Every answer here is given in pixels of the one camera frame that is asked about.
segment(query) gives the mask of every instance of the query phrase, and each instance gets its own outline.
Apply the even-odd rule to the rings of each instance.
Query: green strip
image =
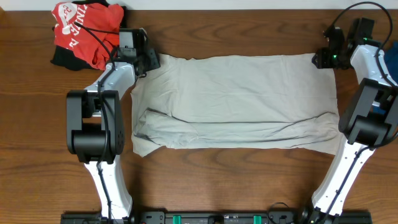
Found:
[[[255,215],[253,217],[253,220],[254,220],[253,224],[261,224],[261,216]]]
[[[181,216],[180,215],[173,216],[173,224],[181,224]]]

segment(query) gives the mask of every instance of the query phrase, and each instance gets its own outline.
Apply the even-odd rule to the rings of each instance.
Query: white cloth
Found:
[[[334,154],[342,137],[335,76],[312,57],[160,55],[161,67],[131,93],[134,152],[304,147]]]

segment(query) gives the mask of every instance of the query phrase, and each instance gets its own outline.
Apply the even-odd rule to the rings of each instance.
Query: red fabric with white text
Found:
[[[76,26],[119,32],[123,8],[118,4],[108,7],[99,3],[77,5],[71,2],[58,3],[52,14],[57,20],[54,28],[56,45],[72,50],[76,57],[85,60],[93,68],[105,70],[109,55],[101,44],[88,32]],[[109,51],[119,45],[119,36],[92,31]]]

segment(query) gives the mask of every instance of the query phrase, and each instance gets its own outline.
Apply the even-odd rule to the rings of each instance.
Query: blue object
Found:
[[[394,42],[392,48],[384,54],[384,61],[391,78],[398,82],[398,42]]]

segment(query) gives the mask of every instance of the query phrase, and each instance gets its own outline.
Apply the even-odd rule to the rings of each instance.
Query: wood grain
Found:
[[[293,55],[326,46],[322,30],[339,11],[130,11],[129,27],[144,27],[159,52],[183,58]],[[397,23],[398,11],[392,11]],[[350,11],[388,23],[380,11]],[[101,210],[87,170],[65,144],[65,96],[90,85],[100,71],[52,65],[50,12],[6,12],[0,18],[0,223],[58,223],[64,211]],[[392,39],[398,38],[394,31]],[[338,70],[342,112],[358,84]],[[131,99],[122,99],[131,135]],[[266,210],[274,202],[302,206],[323,180],[333,156],[306,149],[162,148],[141,158],[126,141],[124,178],[137,207],[169,211]],[[398,146],[378,149],[354,183],[345,209],[368,209],[374,223],[398,223]]]

